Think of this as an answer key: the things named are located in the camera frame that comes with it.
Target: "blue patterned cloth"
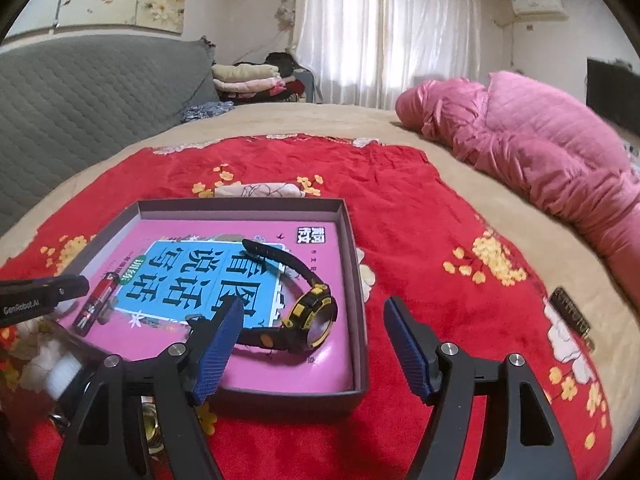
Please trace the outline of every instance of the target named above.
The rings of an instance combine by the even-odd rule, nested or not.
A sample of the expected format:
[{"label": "blue patterned cloth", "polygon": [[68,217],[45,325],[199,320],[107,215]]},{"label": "blue patterned cloth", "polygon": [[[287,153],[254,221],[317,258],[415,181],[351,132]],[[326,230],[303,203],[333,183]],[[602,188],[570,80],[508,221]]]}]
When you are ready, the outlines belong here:
[{"label": "blue patterned cloth", "polygon": [[218,101],[208,102],[199,106],[192,106],[187,108],[182,115],[183,123],[190,123],[191,121],[197,121],[200,119],[208,119],[210,117],[217,117],[218,115],[226,114],[234,108],[234,104],[231,101]]}]

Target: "white wall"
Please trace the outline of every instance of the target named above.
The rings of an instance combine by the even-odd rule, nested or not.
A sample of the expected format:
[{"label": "white wall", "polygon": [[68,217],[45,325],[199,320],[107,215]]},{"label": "white wall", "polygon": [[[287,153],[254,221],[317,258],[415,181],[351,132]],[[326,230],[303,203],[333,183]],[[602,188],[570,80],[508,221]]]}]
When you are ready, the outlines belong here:
[{"label": "white wall", "polygon": [[480,0],[480,75],[482,84],[489,84],[489,74],[508,68],[504,53],[504,36],[507,30],[498,27],[508,0]]},{"label": "white wall", "polygon": [[36,43],[52,37],[82,36],[87,34],[141,34],[144,36],[159,36],[162,38],[182,38],[184,40],[197,40],[206,36],[215,44],[225,41],[225,22],[228,0],[185,0],[184,4],[184,30],[181,36],[168,32],[150,32],[135,27],[75,27],[73,30],[60,28],[57,31],[38,32],[12,40],[9,38],[0,45],[0,52]]},{"label": "white wall", "polygon": [[514,68],[586,100],[587,58],[616,58],[640,73],[640,58],[602,0],[562,0],[567,22],[513,25]]},{"label": "white wall", "polygon": [[282,52],[289,46],[289,32],[281,32],[275,17],[281,0],[228,0],[226,37],[218,42],[216,58],[231,64],[261,62],[270,52]]}]

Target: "pink quilt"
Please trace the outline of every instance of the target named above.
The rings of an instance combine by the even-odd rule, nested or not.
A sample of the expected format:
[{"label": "pink quilt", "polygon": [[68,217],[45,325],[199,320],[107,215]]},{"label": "pink quilt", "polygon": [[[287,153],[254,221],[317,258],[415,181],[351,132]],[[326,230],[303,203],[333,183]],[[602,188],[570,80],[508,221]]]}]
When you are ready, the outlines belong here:
[{"label": "pink quilt", "polygon": [[561,90],[511,72],[404,92],[406,126],[571,224],[640,308],[640,181],[615,131]]}]

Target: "sheer curtain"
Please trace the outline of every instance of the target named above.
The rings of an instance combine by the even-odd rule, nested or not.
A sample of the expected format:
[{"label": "sheer curtain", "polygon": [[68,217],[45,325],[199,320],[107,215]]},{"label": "sheer curtain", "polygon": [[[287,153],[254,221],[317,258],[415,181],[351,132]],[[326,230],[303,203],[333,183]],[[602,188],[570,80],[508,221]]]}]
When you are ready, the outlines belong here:
[{"label": "sheer curtain", "polygon": [[425,78],[477,78],[480,0],[296,0],[294,49],[326,103],[393,109]]}]

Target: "beige bedspread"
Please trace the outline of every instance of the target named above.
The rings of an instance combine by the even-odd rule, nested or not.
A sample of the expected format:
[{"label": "beige bedspread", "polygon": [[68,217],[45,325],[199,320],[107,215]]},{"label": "beige bedspread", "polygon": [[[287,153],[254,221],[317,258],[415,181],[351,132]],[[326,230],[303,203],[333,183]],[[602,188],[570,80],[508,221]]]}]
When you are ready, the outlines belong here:
[{"label": "beige bedspread", "polygon": [[57,208],[143,146],[173,146],[234,136],[304,132],[317,136],[373,137],[424,150],[440,176],[495,229],[510,238],[552,291],[563,285],[591,323],[592,357],[609,397],[613,456],[640,413],[640,328],[602,263],[568,228],[511,191],[456,161],[450,153],[403,130],[393,112],[339,105],[246,105],[221,117],[185,124],[123,150],[68,180],[0,238],[0,264],[19,253]]}]

